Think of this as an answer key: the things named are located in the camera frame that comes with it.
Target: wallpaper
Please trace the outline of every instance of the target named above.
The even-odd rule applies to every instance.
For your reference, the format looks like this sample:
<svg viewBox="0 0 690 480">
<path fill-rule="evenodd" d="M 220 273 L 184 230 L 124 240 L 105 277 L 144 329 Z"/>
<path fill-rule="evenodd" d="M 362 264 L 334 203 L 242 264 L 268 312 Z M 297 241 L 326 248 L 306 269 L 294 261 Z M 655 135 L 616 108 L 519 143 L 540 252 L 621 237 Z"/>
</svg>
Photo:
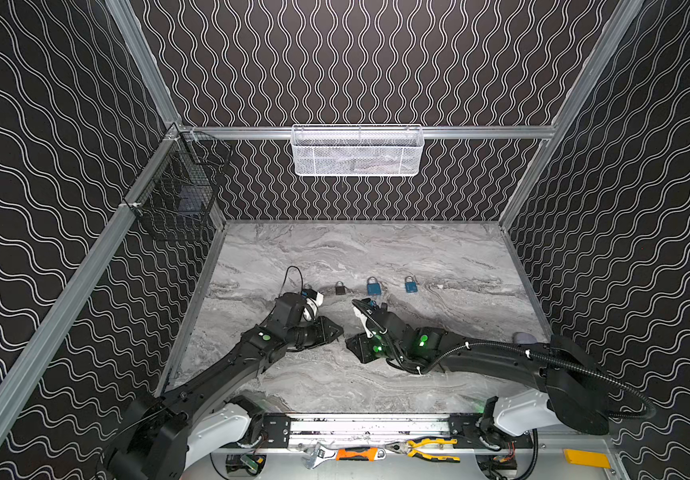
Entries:
<svg viewBox="0 0 690 480">
<path fill-rule="evenodd" d="M 210 244 L 132 227 L 6 437 L 0 479 L 95 475 L 129 403 L 156 390 Z"/>
<path fill-rule="evenodd" d="M 615 0 L 132 0 L 183 121 L 544 125 Z"/>
<path fill-rule="evenodd" d="M 660 408 L 614 426 L 630 476 L 690 478 L 690 0 L 644 3 L 511 235 L 553 331 Z"/>
<path fill-rule="evenodd" d="M 0 382 L 164 131 L 103 4 L 0 1 Z"/>
<path fill-rule="evenodd" d="M 414 177 L 299 177 L 288 141 L 242 141 L 217 202 L 233 220 L 496 221 L 539 140 L 428 140 Z"/>
</svg>

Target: padlock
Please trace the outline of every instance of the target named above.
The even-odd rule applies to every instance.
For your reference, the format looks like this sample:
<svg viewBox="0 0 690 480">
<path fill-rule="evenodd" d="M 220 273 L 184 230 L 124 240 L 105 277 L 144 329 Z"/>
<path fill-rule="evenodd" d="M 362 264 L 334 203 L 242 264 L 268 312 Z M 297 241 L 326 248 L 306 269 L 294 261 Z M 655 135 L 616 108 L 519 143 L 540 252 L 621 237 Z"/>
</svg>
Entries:
<svg viewBox="0 0 690 480">
<path fill-rule="evenodd" d="M 382 295 L 383 289 L 379 286 L 377 278 L 370 276 L 367 278 L 367 295 Z"/>
<path fill-rule="evenodd" d="M 407 293 L 417 293 L 417 282 L 414 281 L 413 276 L 403 279 L 403 285 L 407 289 Z"/>
</svg>

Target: marble tabletop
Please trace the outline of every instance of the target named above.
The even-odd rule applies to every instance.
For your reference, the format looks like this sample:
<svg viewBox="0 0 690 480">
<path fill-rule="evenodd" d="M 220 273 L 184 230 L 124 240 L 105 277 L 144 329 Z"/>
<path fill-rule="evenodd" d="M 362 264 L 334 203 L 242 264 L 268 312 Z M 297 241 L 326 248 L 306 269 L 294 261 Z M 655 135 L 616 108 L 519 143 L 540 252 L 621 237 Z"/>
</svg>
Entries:
<svg viewBox="0 0 690 480">
<path fill-rule="evenodd" d="M 205 370 L 273 307 L 289 265 L 325 295 L 320 313 L 361 331 L 350 305 L 382 286 L 378 302 L 411 326 L 510 341 L 514 332 L 546 340 L 502 234 L 494 224 L 230 224 L 209 291 L 172 386 Z M 404 279 L 417 280 L 407 293 Z M 347 294 L 334 294 L 341 281 Z M 290 272 L 284 290 L 298 290 Z M 344 338 L 288 353 L 239 391 L 285 412 L 479 412 L 486 398 L 525 387 L 468 372 L 410 376 L 383 360 L 362 365 Z"/>
</svg>

